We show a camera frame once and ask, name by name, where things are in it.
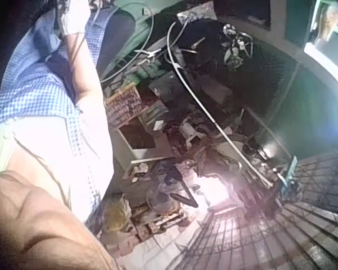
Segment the metal grating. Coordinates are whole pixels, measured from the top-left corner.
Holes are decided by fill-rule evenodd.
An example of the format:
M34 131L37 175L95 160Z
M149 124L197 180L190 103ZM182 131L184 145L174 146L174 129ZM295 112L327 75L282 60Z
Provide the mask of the metal grating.
M304 203L251 224L240 210L211 214L175 269L268 268L338 269L338 215Z
M300 165L296 177L304 185L303 201L338 214L338 150Z

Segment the hand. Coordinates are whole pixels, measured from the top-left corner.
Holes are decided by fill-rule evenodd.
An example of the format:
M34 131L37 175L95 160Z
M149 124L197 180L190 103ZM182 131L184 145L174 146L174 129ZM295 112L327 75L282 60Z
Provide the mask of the hand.
M57 14L63 36L85 33L90 17L88 0L57 0Z

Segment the black object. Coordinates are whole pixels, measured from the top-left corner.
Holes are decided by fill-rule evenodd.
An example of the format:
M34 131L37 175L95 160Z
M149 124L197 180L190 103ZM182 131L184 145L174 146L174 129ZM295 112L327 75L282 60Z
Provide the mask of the black object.
M37 19L55 6L56 0L0 1L0 85L16 45Z
M165 104L175 100L178 95L182 94L185 89L173 71L165 73L160 78L154 80L149 88Z
M249 17L261 20L259 24L270 29L270 0L214 0L214 10L219 16L232 16L250 21Z
M198 54L184 54L185 61L187 63L194 62L197 66L203 65L211 59L223 62L225 50L221 43L227 41L223 34L224 25L224 23L212 19L198 19L190 22L178 40L178 46L196 50ZM195 43L198 45L196 48L192 48Z
M176 201L179 201L194 208L198 208L199 205L197 201L183 181L183 177L175 164L175 159L173 158L160 160L153 165L150 174L154 179L158 176L166 175L164 178L164 183L168 186L176 184L177 181L180 182L189 198L183 197L176 193L170 193L170 196Z

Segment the white cable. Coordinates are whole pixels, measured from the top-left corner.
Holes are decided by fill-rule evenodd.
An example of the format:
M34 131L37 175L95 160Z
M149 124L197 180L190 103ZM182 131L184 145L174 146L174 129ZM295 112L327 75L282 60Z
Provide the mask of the white cable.
M153 28L154 28L154 14L153 14L152 10L150 9L150 7L149 7L148 5L146 5L146 4L144 4L144 3L140 3L140 2L132 2L132 3L129 3L129 4L125 4L124 6L121 7L121 9L123 9L124 7L129 6L129 5L142 5L142 6L146 7L146 8L149 10L149 12L150 12L150 17L152 18L152 25L151 25L151 27L150 27L148 37L146 38L146 40L145 40L143 46L141 46L139 52L137 52L136 55L135 55L135 56L134 56L127 64L125 64L125 66L123 66L121 69L119 69L119 70L118 70L117 72L115 72L113 75L110 75L109 77L107 77L107 78L101 80L101 81L100 81L101 83L107 82L108 80L114 78L114 77L115 77L116 75L118 75L120 72L122 72L123 70L125 70L127 67L129 67L129 66L137 59L137 57L139 56L139 54L141 54L140 51L142 51L142 50L145 48L145 46L146 46L146 45L148 44L148 42L149 42L150 37L152 36L152 32L153 32Z
M200 100L196 97L196 95L194 94L194 92L192 91L192 89L188 86L188 84L184 80L183 76L180 74L180 72L179 72L180 65L178 63L174 62L174 58L173 58L173 55L171 53L170 43L169 43L170 32L173 29L173 27L174 27L175 24L176 24L176 22L173 22L173 24L170 26L170 28L168 30L168 34L167 34L167 47L168 47L169 58L170 58L171 64L173 65L173 68L174 68L176 74L179 76L181 82L183 83L183 85L185 86L185 88L189 91L189 93L194 98L194 100L197 102L197 104L199 105L199 107L204 111L204 113L208 116L208 118L210 119L210 121L212 121L212 123L215 125L215 127L219 130L219 132L223 135L223 137L227 140L227 142L229 142L229 144L231 145L231 147L234 148L234 150L242 158L242 160L249 166L249 168L251 168L255 172L255 174L257 174L257 176L264 183L266 183L269 187L272 187L273 184L270 183L260 172L258 172L258 170L246 159L246 157L240 152L240 150L235 146L235 144L228 138L228 136L221 129L221 127L218 125L218 123L215 121L215 119L211 116L211 114L208 112L208 110L203 106L203 104L200 102Z
M179 51L181 51L181 52L190 52L190 53L198 53L197 51L194 51L192 49L179 49ZM167 52L164 54L164 60L172 65L171 61L168 59L168 53Z
M179 38L180 38L181 35L183 34L183 32L184 32L186 26L188 25L188 22L189 22L189 20L186 20L186 21L185 21L185 23L184 23L184 25L183 25L183 28L180 30L178 36L177 36L176 39L173 41L173 43L171 43L171 45L169 46L170 48L173 47L173 46L177 43L177 41L179 40Z

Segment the wire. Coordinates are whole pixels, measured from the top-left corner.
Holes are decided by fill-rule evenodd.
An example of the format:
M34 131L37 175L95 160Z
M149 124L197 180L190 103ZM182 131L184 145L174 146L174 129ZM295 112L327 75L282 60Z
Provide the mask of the wire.
M188 20L184 23L182 30L180 31L180 33L178 34L178 36L176 37L176 39L171 43L170 47L172 47L172 46L174 46L174 45L176 44L176 42L179 40L179 38L180 38L181 35L183 34L183 32L184 32L184 30L185 30L185 27L187 26L187 24L188 24L189 22L190 22L190 20L188 19ZM138 52L138 54L140 54L140 53L150 53L150 52L147 52L147 51L144 50L144 47L145 47L145 46L146 46L146 44L144 44L140 49L137 49L137 50L136 50L136 51ZM180 49L180 50L181 50L181 51L186 51L186 52L191 52L191 53L197 53L196 51L190 50L190 49ZM160 57L160 56L162 56L164 53L166 53L166 50L165 50L165 51L162 51L162 52L160 52L160 51L161 51L161 50L158 50L158 53L159 53L159 54L158 54L156 57ZM136 65L137 65L137 66L140 66L140 65L144 64L144 63L146 62L146 59L147 59L147 57L144 57L143 60L140 61L139 63L137 63ZM167 58L166 55L164 55L164 59L165 59L169 64L171 64L170 61L168 60L168 58ZM114 76L118 75L120 72L122 72L122 71L124 71L125 69L127 69L128 66L129 66L129 64L127 64L127 66L124 66L123 68L121 68L120 70L118 70L115 74L111 75L110 77L103 79L103 80L101 81L101 83L106 82L106 81L112 79ZM130 73L128 73L128 74L124 74L124 75L129 75L129 74L132 74L132 73L135 73L135 71L132 71L132 72L130 72Z
M198 53L197 51L194 51L192 49L178 49L178 51L181 51L181 52L190 52L190 53ZM172 65L172 62L168 59L168 52L166 52L164 54L164 60Z
M210 119L210 121L212 121L212 123L215 125L215 127L219 130L219 132L223 135L223 137L227 140L227 142L229 142L229 144L231 145L231 147L237 152L237 154L242 158L242 160L249 166L249 168L251 168L257 174L257 176L264 183L266 183L269 187L272 187L273 184L270 183L260 172L258 172L258 170L246 159L246 157L239 151L239 149L235 146L235 144L228 138L228 136L221 129L221 127L218 125L218 123L215 121L215 119L211 116L211 114L208 112L208 110L200 102L200 100L198 99L198 97L196 97L196 95L194 94L194 92L192 91L192 89L188 86L188 84L184 80L183 76L179 72L180 65L178 63L174 62L174 58L173 58L173 55L172 55L171 49L170 49L170 41L169 41L170 40L170 32L173 29L173 27L174 27L175 24L176 24L176 22L174 22L170 26L170 28L168 30L168 34L167 34L167 47L168 47L169 58L170 58L171 64L173 65L173 68L174 68L176 74L179 76L179 79L181 80L181 82L183 83L183 85L185 86L185 88L189 91L189 93L194 98L194 100L197 102L197 104L199 105L199 107L204 111L204 113L208 116L208 118Z
M152 32L153 32L153 29L154 29L154 15L153 15L153 11L150 9L150 7L144 3L140 3L140 2L132 2L132 3L129 3L129 4L125 4L124 6L122 6L121 8L124 8L124 7L127 7L129 5L142 5L144 7L146 7L149 12L150 12L150 17L152 18L152 25L150 27L150 31L149 31L149 34L148 34L148 37L146 38L143 46L141 46L141 48L139 49L138 53L124 66L122 67L121 69L119 69L117 72L115 72L114 74L112 74L111 76L103 79L101 81L101 83L105 83L107 82L108 80L114 78L116 75L118 75L120 72L122 72L123 70L125 70L127 67L129 67L136 59L137 57L139 56L139 54L141 54L141 51L145 48L145 46L148 44L149 42L149 39L150 37L152 36Z

